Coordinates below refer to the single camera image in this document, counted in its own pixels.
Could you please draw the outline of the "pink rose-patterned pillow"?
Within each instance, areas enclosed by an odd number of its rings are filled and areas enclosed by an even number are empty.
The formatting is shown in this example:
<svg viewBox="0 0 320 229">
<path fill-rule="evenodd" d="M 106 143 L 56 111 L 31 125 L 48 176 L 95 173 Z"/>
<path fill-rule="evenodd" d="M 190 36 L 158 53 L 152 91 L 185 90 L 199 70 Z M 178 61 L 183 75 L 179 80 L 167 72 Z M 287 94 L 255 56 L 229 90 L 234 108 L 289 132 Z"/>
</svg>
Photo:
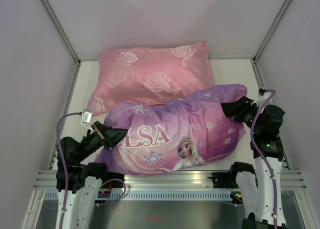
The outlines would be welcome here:
<svg viewBox="0 0 320 229">
<path fill-rule="evenodd" d="M 98 116 L 119 103 L 163 105 L 213 85 L 208 44 L 118 48 L 99 55 L 97 85 L 87 109 Z"/>
</svg>

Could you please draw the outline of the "purple Elsa pillowcase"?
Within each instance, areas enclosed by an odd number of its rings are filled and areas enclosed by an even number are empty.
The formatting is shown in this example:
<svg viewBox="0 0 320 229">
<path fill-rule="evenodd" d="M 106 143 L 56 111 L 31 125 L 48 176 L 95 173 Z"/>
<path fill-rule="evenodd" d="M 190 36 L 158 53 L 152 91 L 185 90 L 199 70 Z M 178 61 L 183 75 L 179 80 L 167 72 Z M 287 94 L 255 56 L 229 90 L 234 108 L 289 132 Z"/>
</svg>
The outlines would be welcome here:
<svg viewBox="0 0 320 229">
<path fill-rule="evenodd" d="M 96 162 L 113 173 L 146 176 L 220 161 L 236 150 L 245 134 L 244 125 L 227 118 L 222 105 L 247 92 L 242 84 L 225 84 L 163 106 L 120 103 L 104 124 L 127 134 L 111 150 L 103 149 Z"/>
</svg>

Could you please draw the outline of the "aluminium front rail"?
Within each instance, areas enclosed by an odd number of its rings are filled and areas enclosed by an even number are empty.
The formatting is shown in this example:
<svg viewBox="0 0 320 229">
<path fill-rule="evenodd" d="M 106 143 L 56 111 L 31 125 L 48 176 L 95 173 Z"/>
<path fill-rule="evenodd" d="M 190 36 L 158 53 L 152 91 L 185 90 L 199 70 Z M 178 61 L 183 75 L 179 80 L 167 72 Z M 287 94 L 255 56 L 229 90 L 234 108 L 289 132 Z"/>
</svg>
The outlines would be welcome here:
<svg viewBox="0 0 320 229">
<path fill-rule="evenodd" d="M 155 176 L 125 175 L 124 182 L 133 191 L 208 191 L 235 190 L 226 171 L 187 170 Z M 306 183 L 297 170 L 282 170 L 280 179 L 283 191 L 305 191 Z"/>
</svg>

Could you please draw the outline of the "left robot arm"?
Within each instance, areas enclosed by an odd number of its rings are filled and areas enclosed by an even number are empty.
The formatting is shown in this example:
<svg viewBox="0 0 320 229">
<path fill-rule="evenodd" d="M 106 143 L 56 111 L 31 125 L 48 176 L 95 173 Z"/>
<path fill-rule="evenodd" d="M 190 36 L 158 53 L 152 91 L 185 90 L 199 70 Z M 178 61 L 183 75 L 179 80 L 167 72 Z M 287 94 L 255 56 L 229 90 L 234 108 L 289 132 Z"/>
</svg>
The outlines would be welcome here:
<svg viewBox="0 0 320 229">
<path fill-rule="evenodd" d="M 110 151 L 127 133 L 128 129 L 112 128 L 96 121 L 81 141 L 70 136 L 58 140 L 57 229 L 87 229 L 99 192 L 126 188 L 123 174 L 109 172 L 103 163 L 84 165 L 82 162 L 100 148 Z"/>
</svg>

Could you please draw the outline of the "right aluminium frame post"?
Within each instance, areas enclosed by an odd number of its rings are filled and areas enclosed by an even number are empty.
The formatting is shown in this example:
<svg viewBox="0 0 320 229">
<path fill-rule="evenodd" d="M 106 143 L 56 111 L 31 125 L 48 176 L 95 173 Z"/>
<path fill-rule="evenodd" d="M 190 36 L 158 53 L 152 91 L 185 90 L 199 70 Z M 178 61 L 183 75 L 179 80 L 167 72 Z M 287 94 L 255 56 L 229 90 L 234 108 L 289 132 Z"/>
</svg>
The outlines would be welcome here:
<svg viewBox="0 0 320 229">
<path fill-rule="evenodd" d="M 286 14 L 289 6 L 291 5 L 293 0 L 284 0 L 273 19 L 269 29 L 267 30 L 261 44 L 259 45 L 255 55 L 252 58 L 252 62 L 256 64 L 258 60 L 261 58 L 263 52 L 265 51 L 266 46 L 268 45 L 269 41 L 271 40 L 273 34 L 275 33 L 277 27 L 279 26 L 280 22 L 282 21 L 284 15 Z"/>
</svg>

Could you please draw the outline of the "aluminium frame post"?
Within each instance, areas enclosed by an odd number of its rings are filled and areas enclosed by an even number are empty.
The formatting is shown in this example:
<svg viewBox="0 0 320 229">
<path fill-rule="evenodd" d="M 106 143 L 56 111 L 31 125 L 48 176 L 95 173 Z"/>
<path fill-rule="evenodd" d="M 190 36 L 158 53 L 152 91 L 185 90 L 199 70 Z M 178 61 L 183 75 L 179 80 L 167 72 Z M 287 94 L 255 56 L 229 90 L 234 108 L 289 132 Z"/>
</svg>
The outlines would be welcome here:
<svg viewBox="0 0 320 229">
<path fill-rule="evenodd" d="M 268 45 L 269 41 L 271 40 L 273 34 L 275 33 L 277 27 L 279 26 L 280 22 L 282 21 L 284 15 L 286 14 L 289 6 L 291 5 L 293 0 L 284 0 L 273 19 L 269 29 L 267 30 L 261 44 L 259 45 L 255 55 L 252 58 L 252 62 L 256 64 L 258 60 L 261 58 L 263 52 L 265 51 L 266 46 Z"/>
<path fill-rule="evenodd" d="M 45 12 L 47 13 L 50 21 L 52 22 L 55 30 L 57 31 L 59 37 L 61 38 L 64 46 L 66 47 L 66 50 L 72 57 L 73 61 L 76 63 L 76 65 L 79 65 L 81 63 L 80 58 L 78 57 L 74 47 L 72 46 L 64 28 L 62 27 L 53 7 L 51 6 L 49 0 L 39 0 L 42 4 Z"/>
</svg>

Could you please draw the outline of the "left aluminium frame post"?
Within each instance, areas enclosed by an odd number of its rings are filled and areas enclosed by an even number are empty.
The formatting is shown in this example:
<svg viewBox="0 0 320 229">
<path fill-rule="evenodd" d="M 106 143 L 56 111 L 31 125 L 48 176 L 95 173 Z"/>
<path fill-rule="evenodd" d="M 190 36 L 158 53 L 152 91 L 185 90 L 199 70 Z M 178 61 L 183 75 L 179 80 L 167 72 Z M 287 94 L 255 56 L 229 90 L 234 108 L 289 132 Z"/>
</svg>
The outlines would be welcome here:
<svg viewBox="0 0 320 229">
<path fill-rule="evenodd" d="M 52 22 L 55 30 L 57 31 L 59 37 L 61 38 L 64 46 L 66 47 L 66 50 L 72 57 L 73 61 L 76 63 L 76 65 L 79 65 L 81 63 L 80 58 L 78 57 L 74 47 L 72 46 L 64 28 L 62 27 L 53 7 L 51 6 L 49 0 L 39 0 L 42 4 L 45 12 L 47 13 L 50 21 Z"/>
</svg>

